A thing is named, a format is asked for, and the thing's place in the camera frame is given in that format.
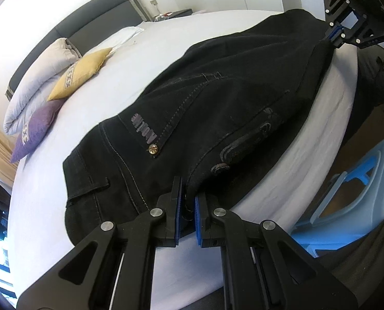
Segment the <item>white comforter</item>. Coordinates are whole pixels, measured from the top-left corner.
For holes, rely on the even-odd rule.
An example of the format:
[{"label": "white comforter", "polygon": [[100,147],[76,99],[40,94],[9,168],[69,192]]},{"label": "white comforter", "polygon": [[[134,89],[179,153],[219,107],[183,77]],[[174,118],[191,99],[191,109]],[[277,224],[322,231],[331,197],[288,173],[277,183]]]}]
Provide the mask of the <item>white comforter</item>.
[{"label": "white comforter", "polygon": [[[9,259],[19,296],[73,245],[64,226],[67,192],[62,163],[100,121],[129,106],[160,72],[202,40],[254,26],[276,14],[222,11],[140,25],[100,73],[62,107],[52,131],[21,160],[9,220]],[[336,50],[307,122],[263,181],[234,211],[243,219],[273,219],[289,230],[323,182],[340,146],[357,81],[356,48]],[[218,248],[201,249],[195,234],[156,252],[152,309],[175,310],[222,286]]]}]

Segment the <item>folded comforter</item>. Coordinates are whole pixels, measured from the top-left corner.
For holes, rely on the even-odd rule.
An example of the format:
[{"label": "folded comforter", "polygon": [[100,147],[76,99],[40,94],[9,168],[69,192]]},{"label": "folded comforter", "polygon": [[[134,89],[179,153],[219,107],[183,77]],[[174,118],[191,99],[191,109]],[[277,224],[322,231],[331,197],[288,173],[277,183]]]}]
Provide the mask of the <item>folded comforter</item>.
[{"label": "folded comforter", "polygon": [[81,54],[67,38],[48,46],[24,74],[5,113],[7,135],[19,133],[32,114],[47,100],[61,75]]}]

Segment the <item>gray headboard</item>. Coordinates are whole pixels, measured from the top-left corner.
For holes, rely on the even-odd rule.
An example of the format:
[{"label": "gray headboard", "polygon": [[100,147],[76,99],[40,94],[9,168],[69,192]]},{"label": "gray headboard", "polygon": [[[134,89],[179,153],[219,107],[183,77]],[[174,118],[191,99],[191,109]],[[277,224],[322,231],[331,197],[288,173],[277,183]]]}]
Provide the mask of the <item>gray headboard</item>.
[{"label": "gray headboard", "polygon": [[138,0],[91,0],[87,2],[57,24],[32,49],[10,79],[5,95],[11,100],[25,72],[56,39],[68,38],[84,55],[120,29],[137,26],[142,21],[150,20],[150,16]]}]

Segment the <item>metal screw head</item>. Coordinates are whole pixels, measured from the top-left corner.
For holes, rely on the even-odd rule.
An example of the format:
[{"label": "metal screw head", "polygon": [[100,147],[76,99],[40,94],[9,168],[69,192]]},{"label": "metal screw head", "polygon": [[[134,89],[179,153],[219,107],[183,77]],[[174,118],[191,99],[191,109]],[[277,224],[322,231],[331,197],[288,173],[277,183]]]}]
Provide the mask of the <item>metal screw head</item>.
[{"label": "metal screw head", "polygon": [[268,231],[272,231],[275,228],[275,223],[272,220],[266,220],[262,223],[262,227]]},{"label": "metal screw head", "polygon": [[110,231],[114,227],[113,223],[111,221],[105,221],[100,225],[100,228],[103,231]]},{"label": "metal screw head", "polygon": [[151,216],[161,216],[163,214],[163,210],[159,209],[158,207],[155,209],[150,210],[150,215]]},{"label": "metal screw head", "polygon": [[224,216],[226,214],[226,210],[221,207],[217,207],[213,210],[213,214],[216,216]]},{"label": "metal screw head", "polygon": [[148,149],[148,151],[152,154],[152,155],[156,155],[157,153],[158,153],[158,146],[157,145],[155,145],[155,144],[151,144],[150,146],[149,146],[149,148],[147,148]]}]

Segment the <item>stitching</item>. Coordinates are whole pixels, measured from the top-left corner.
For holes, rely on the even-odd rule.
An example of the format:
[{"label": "stitching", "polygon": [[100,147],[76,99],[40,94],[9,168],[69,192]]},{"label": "stitching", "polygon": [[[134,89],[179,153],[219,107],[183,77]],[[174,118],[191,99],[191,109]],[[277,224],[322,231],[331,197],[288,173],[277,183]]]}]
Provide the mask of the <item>stitching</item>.
[{"label": "stitching", "polygon": [[[90,173],[87,171],[86,163],[83,161],[83,158],[82,158],[82,156],[79,153],[79,150],[76,150],[76,151],[77,151],[77,156],[79,156],[79,160],[82,162],[83,167],[85,169],[85,172],[86,172],[87,176],[89,177],[90,184],[93,184],[93,179],[91,178]],[[98,218],[100,219],[100,222],[103,222],[103,218],[100,215],[100,205],[98,203],[98,199],[96,197],[96,193],[95,192],[93,192],[93,200],[94,200],[94,204],[96,204],[96,210],[97,210]]]},{"label": "stitching", "polygon": [[[105,137],[106,137],[106,139],[107,139],[107,142],[108,142],[109,145],[112,147],[112,145],[111,145],[110,142],[109,142],[109,138],[107,137],[106,132],[104,131],[103,126],[102,126],[102,131],[103,131],[103,133],[105,134]],[[132,195],[130,194],[129,186],[127,185],[127,181],[126,181],[125,175],[123,174],[123,171],[120,169],[119,164],[118,164],[117,166],[119,167],[120,174],[122,175],[123,180],[125,181],[126,190],[127,190],[127,193],[129,194],[129,198],[130,198],[130,200],[131,200],[133,206],[135,207],[137,214],[140,214],[139,209],[137,208],[137,206],[136,206],[136,204],[135,204],[135,201],[133,200]]]},{"label": "stitching", "polygon": [[193,212],[192,210],[190,210],[190,209],[188,208],[187,204],[184,204],[183,206],[184,206],[189,212]]},{"label": "stitching", "polygon": [[129,173],[130,173],[130,175],[131,175],[131,177],[132,177],[133,182],[135,183],[136,189],[137,189],[137,191],[138,191],[138,193],[139,193],[139,195],[140,195],[140,197],[141,197],[143,203],[146,205],[147,209],[149,210],[149,206],[147,206],[147,204],[146,204],[146,202],[145,202],[145,200],[144,200],[142,194],[140,193],[139,187],[137,186],[137,183],[136,183],[136,181],[135,181],[135,178],[133,177],[132,172],[130,171],[129,167],[127,166],[126,162],[125,162],[124,159],[121,157],[121,155],[116,151],[116,149],[114,149],[114,147],[113,147],[112,144],[110,143],[110,141],[109,141],[109,137],[107,136],[106,131],[104,130],[104,127],[103,127],[103,126],[102,126],[102,130],[103,130],[104,136],[106,137],[107,143],[110,145],[110,147],[113,149],[113,151],[120,157],[121,161],[123,162],[123,164],[124,164],[124,165],[126,166],[126,168],[128,169],[128,171],[129,171]]},{"label": "stitching", "polygon": [[278,100],[280,100],[284,95],[286,95],[288,92],[290,92],[289,90],[285,90],[284,93],[282,95],[280,95],[277,99],[273,100],[271,103],[265,105],[263,108],[261,108],[256,114],[254,114],[254,116],[247,122],[245,122],[242,126],[238,127],[237,129],[233,130],[232,132],[230,133],[227,133],[226,135],[224,135],[223,137],[221,137],[221,139],[219,141],[216,142],[216,144],[214,146],[212,146],[207,152],[205,152],[205,154],[203,154],[200,159],[198,160],[198,162],[195,164],[195,166],[193,167],[190,175],[188,176],[188,179],[186,181],[186,185],[189,185],[189,181],[191,180],[191,177],[193,175],[193,173],[195,172],[196,168],[199,166],[199,164],[201,163],[201,161],[205,158],[205,156],[210,153],[218,144],[220,144],[225,138],[227,138],[229,135],[232,135],[233,133],[235,133],[237,130],[241,129],[242,127],[244,127],[245,125],[248,124],[248,122],[252,121],[259,113],[261,113],[265,108],[267,107],[270,107],[272,106],[273,104],[275,104]]},{"label": "stitching", "polygon": [[126,127],[126,125],[125,125],[125,123],[123,122],[123,120],[120,118],[120,116],[119,115],[117,115],[117,117],[119,118],[119,121],[123,124],[123,126],[127,129],[127,127]]},{"label": "stitching", "polygon": [[160,138],[162,137],[162,135],[166,132],[166,130],[168,129],[168,127],[170,126],[170,124],[172,123],[172,120],[175,118],[175,115],[179,112],[179,110],[181,109],[181,107],[185,104],[185,102],[191,97],[191,95],[198,89],[198,88],[201,88],[202,86],[204,86],[205,84],[208,83],[208,80],[206,82],[203,82],[202,84],[199,84],[197,87],[195,87],[192,92],[189,93],[189,95],[182,101],[182,104],[179,105],[178,109],[176,110],[176,112],[172,115],[171,119],[169,120],[168,124],[166,125],[166,127],[164,128],[164,130],[162,131],[162,133],[160,134],[160,136],[158,137],[158,139],[156,140],[156,144],[158,144],[158,142],[160,141]]},{"label": "stitching", "polygon": [[168,86],[172,86],[174,84],[178,84],[179,82],[182,82],[182,81],[192,80],[192,79],[201,77],[202,75],[203,75],[203,73],[201,73],[199,75],[192,75],[192,76],[189,76],[189,77],[178,77],[178,78],[168,82],[167,84],[162,85],[162,88],[165,88],[165,87],[168,87]]}]

